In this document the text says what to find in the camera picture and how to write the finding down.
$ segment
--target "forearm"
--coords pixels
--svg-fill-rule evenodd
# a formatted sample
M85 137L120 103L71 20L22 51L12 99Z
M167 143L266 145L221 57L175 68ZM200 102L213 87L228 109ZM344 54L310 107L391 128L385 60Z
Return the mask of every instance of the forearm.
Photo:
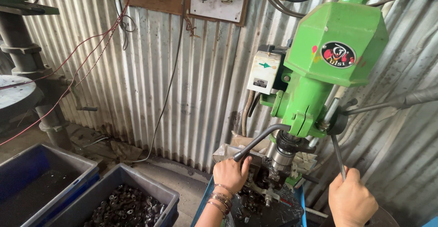
M207 203L195 227L219 227L223 219L222 212L214 205Z
M224 190L221 187L216 187L213 192L222 193L231 199L231 194L227 190ZM215 203L221 209L219 209L217 206L213 204L207 203L195 227L205 227L205 226L219 227L220 224L222 223L222 219L224 217L223 212L226 211L226 207L218 200L210 199L209 201Z

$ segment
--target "green arrow marking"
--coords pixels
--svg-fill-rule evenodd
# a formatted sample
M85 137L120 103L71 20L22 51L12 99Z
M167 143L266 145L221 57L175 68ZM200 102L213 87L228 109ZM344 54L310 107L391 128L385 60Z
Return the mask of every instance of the green arrow marking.
M259 63L259 65L262 65L264 68L268 68L268 67L271 67L270 65L268 65L268 63L264 63L264 64L262 64L262 63Z

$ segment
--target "logo badge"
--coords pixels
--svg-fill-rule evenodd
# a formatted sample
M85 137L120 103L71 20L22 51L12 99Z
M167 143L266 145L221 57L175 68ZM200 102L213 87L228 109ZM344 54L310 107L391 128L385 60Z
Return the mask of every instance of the logo badge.
M327 42L321 47L321 57L336 68L348 68L356 61L356 52L342 42Z

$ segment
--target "white switch box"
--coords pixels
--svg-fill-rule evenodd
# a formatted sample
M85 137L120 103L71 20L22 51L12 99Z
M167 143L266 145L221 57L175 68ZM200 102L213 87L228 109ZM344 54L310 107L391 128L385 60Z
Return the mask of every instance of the white switch box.
M190 13L239 23L243 7L244 0L191 0Z
M281 55L258 51L252 62L247 89L269 95L280 66Z

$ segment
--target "wrist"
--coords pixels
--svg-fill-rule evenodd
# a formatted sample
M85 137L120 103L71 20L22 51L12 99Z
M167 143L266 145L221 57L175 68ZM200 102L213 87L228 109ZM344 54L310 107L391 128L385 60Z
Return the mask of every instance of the wrist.
M221 186L216 186L213 192L224 194L228 197L228 199L231 199L233 197L233 195L231 195L231 193L228 190L222 188Z
M342 219L342 220L336 220L333 219L335 222L336 227L364 227L363 224L358 223L357 221L348 220L348 219Z

